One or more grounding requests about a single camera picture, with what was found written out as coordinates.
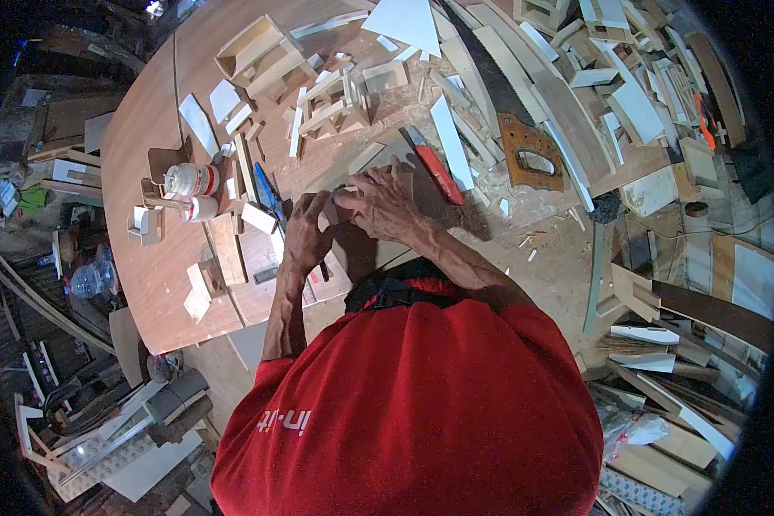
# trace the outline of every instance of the plastic water bottle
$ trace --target plastic water bottle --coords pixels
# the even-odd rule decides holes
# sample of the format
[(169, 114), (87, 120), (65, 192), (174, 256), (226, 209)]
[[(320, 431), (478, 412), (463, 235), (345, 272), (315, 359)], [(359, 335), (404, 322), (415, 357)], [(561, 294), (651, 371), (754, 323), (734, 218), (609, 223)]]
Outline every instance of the plastic water bottle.
[(108, 291), (109, 287), (104, 282), (104, 275), (101, 272), (98, 262), (81, 265), (72, 274), (72, 281), (69, 282), (69, 289), (72, 294), (83, 299), (89, 299), (101, 292)]

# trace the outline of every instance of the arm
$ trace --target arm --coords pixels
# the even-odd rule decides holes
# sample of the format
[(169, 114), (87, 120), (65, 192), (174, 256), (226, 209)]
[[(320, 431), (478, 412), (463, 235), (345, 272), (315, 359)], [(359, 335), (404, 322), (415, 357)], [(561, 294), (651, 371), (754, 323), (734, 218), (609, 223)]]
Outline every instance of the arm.
[(354, 210), (353, 223), (372, 238), (403, 243), (435, 263), (470, 298), (496, 311), (510, 304), (534, 304), (514, 280), (419, 213), (402, 191), (400, 167), (399, 159), (393, 156), (390, 171), (371, 169), (351, 176), (350, 184), (359, 191), (336, 191), (333, 201)]
[(319, 213), (329, 195), (328, 191), (303, 194), (289, 217), (261, 360), (296, 357), (307, 348), (301, 294), (310, 271), (332, 247), (332, 226), (319, 231)]

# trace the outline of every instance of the wooden workbench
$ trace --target wooden workbench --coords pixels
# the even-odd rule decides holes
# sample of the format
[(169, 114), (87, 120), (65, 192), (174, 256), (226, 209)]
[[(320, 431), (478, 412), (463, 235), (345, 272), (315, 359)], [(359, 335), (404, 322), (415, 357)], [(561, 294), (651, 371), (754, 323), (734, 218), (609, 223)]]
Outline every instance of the wooden workbench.
[[(509, 5), (500, 4), (511, 12)], [(163, 242), (141, 247), (139, 243), (127, 240), (128, 216), (133, 206), (141, 204), (139, 182), (148, 175), (147, 150), (178, 149), (183, 140), (189, 140), (192, 161), (208, 161), (201, 143), (192, 135), (186, 121), (178, 117), (177, 105), (187, 94), (193, 93), (203, 110), (211, 114), (209, 94), (224, 78), (213, 56), (259, 15), (268, 14), (279, 26), (292, 29), (354, 10), (338, 0), (208, 0), (155, 53), (118, 107), (101, 146), (104, 208), (120, 280), (138, 330), (152, 353), (202, 342), (265, 320), (275, 284), (268, 282), (255, 286), (252, 283), (252, 273), (264, 265), (271, 265), (273, 259), (269, 238), (248, 227), (239, 241), (250, 276), (249, 284), (233, 289), (229, 297), (218, 298), (204, 319), (195, 324), (183, 307), (190, 291), (186, 268), (212, 257), (205, 226), (182, 223), (174, 212), (167, 212)], [(353, 72), (358, 74), (364, 68), (394, 57), (394, 53), (375, 41), (375, 34), (361, 31), (360, 26), (361, 21), (354, 21), (348, 26), (303, 38), (300, 42), (304, 54), (310, 56), (318, 52), (326, 58), (336, 52), (345, 52), (352, 56), (356, 63)], [(452, 71), (449, 64), (434, 57), (431, 59), (434, 67)], [(277, 109), (261, 113), (266, 127), (258, 138), (259, 145), (248, 145), (251, 159), (262, 162), (267, 175), (273, 176), (286, 199), (298, 197), (333, 163), (353, 160), (370, 139), (391, 127), (412, 123), (431, 144), (438, 145), (429, 116), (429, 108), (435, 100), (429, 87), (422, 101), (417, 101), (423, 73), (418, 66), (418, 54), (408, 61), (407, 68), (410, 73), (408, 86), (372, 96), (371, 116), (375, 120), (372, 127), (319, 141), (305, 140), (300, 161), (288, 157), (289, 142), (284, 138), (286, 125), (281, 113), (295, 105), (297, 88), (308, 83), (300, 73), (292, 74), (285, 99)], [(219, 143), (231, 140), (223, 127), (215, 124), (212, 127)], [(665, 149), (660, 147), (629, 148), (624, 153), (627, 165), (616, 175), (592, 186), (592, 195), (646, 175), (669, 161)], [(223, 179), (234, 174), (234, 159), (227, 160), (221, 169)], [(565, 185), (564, 192), (533, 191), (523, 186), (510, 188), (503, 165), (491, 170), (477, 183), (484, 187), (492, 204), (486, 209), (477, 198), (468, 195), (460, 213), (464, 224), (460, 225), (483, 240), (578, 204), (578, 197), (569, 184)], [(511, 206), (511, 216), (507, 220), (498, 209), (502, 197)], [(232, 203), (222, 197), (220, 211), (231, 207)], [(337, 274), (330, 283), (313, 284), (313, 289), (316, 297), (328, 299), (346, 293), (349, 282), (343, 274)]]

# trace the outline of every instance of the electrical cable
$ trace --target electrical cable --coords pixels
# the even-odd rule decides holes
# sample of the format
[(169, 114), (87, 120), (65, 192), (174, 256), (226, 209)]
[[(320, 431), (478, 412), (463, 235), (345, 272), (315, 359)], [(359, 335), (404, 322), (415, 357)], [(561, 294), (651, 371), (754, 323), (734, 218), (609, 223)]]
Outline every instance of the electrical cable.
[(740, 231), (738, 233), (728, 233), (726, 231), (715, 230), (715, 229), (711, 228), (710, 230), (690, 231), (688, 233), (682, 233), (682, 234), (678, 234), (676, 236), (669, 236), (667, 234), (661, 234), (659, 231), (657, 231), (654, 228), (650, 227), (648, 224), (645, 224), (644, 222), (640, 221), (639, 217), (636, 216), (636, 214), (634, 212), (627, 211), (626, 213), (629, 213), (633, 217), (634, 221), (637, 222), (639, 225), (641, 225), (642, 227), (644, 227), (648, 231), (654, 232), (654, 234), (656, 234), (658, 237), (660, 237), (663, 240), (677, 240), (677, 239), (681, 239), (682, 237), (689, 236), (690, 234), (701, 234), (701, 233), (717, 233), (720, 236), (741, 236), (743, 234), (751, 233), (752, 231), (757, 230), (760, 226), (762, 226), (766, 222), (771, 221), (772, 219), (774, 219), (774, 212), (772, 212), (771, 215), (769, 215), (768, 217), (766, 217), (762, 221), (757, 222), (753, 226), (753, 228), (751, 228), (750, 230)]

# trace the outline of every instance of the white plastic bottle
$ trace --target white plastic bottle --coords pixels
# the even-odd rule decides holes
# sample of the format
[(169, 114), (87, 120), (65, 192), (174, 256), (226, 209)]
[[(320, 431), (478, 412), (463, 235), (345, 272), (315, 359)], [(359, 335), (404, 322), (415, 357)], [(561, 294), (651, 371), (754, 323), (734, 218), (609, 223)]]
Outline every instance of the white plastic bottle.
[(220, 173), (211, 165), (172, 165), (164, 177), (166, 191), (180, 196), (211, 196), (220, 184)]

